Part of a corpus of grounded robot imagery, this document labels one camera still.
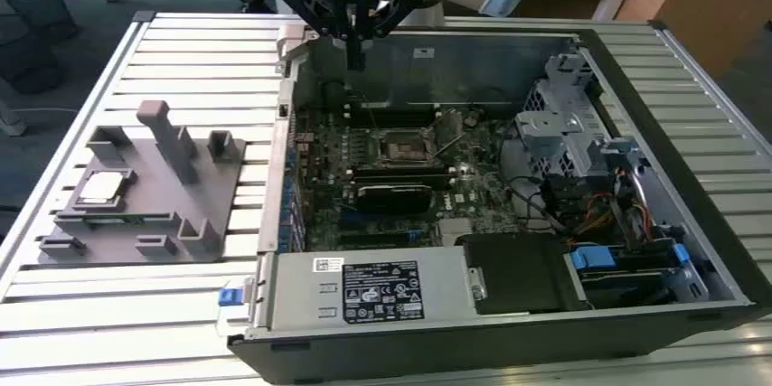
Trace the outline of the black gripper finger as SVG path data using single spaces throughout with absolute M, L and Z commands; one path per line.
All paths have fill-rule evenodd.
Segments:
M 366 67 L 365 45 L 374 38 L 385 38 L 425 0 L 393 0 L 379 6 L 378 0 L 357 5 L 357 71 Z
M 323 0 L 283 0 L 321 36 L 331 37 L 346 51 L 347 67 L 357 70 L 357 32 L 349 6 L 330 7 Z

